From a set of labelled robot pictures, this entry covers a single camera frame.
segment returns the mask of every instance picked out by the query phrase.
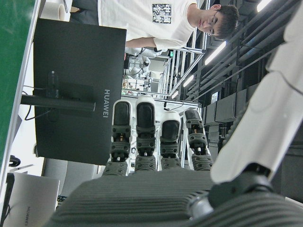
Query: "white t-shirt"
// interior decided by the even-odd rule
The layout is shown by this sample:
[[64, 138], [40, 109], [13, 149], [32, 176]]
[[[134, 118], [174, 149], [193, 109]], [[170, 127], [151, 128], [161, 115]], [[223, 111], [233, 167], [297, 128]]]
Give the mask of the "white t-shirt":
[[126, 40], [154, 37], [157, 49], [186, 46], [194, 28], [187, 9], [196, 0], [98, 0], [100, 26], [127, 29]]

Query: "ceiling light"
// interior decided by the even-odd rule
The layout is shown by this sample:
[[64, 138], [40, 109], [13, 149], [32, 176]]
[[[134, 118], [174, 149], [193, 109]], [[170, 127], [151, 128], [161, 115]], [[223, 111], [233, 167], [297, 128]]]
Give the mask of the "ceiling light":
[[178, 94], [178, 91], [176, 91], [176, 92], [171, 96], [171, 98], [175, 98], [175, 97], [177, 96], [177, 94]]
[[262, 0], [258, 5], [257, 5], [257, 12], [259, 13], [271, 0]]
[[186, 87], [194, 78], [194, 75], [191, 75], [183, 84], [183, 87]]
[[226, 41], [224, 41], [206, 60], [205, 65], [210, 63], [212, 59], [214, 59], [226, 46]]

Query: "monitor back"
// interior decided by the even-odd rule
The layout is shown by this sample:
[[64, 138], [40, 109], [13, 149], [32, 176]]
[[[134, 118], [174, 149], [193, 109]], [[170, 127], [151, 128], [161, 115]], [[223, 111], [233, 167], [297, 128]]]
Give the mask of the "monitor back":
[[[104, 165], [109, 158], [113, 104], [121, 97], [126, 30], [38, 19], [34, 85], [59, 79], [59, 97], [96, 102], [94, 112], [53, 109], [36, 118], [39, 156]], [[46, 96], [35, 89], [34, 95]], [[50, 110], [35, 107], [35, 116]]]

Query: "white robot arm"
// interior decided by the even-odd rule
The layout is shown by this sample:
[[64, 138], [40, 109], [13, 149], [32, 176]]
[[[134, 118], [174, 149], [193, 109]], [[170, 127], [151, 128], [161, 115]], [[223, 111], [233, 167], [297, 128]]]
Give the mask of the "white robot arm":
[[303, 4], [285, 30], [281, 45], [245, 115], [212, 169], [215, 183], [230, 182], [252, 163], [273, 177], [303, 118]]
[[154, 50], [149, 50], [147, 48], [129, 48], [129, 47], [125, 48], [125, 53], [131, 54], [134, 56], [138, 56], [140, 54], [140, 55], [148, 57], [148, 58], [155, 58], [166, 51], [167, 51], [167, 49], [163, 49], [163, 50], [156, 52]]

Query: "green surface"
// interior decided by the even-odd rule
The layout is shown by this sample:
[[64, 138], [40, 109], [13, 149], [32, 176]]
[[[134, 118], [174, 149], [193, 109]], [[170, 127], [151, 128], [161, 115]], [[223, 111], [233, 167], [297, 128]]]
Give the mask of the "green surface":
[[0, 165], [35, 0], [0, 0]]

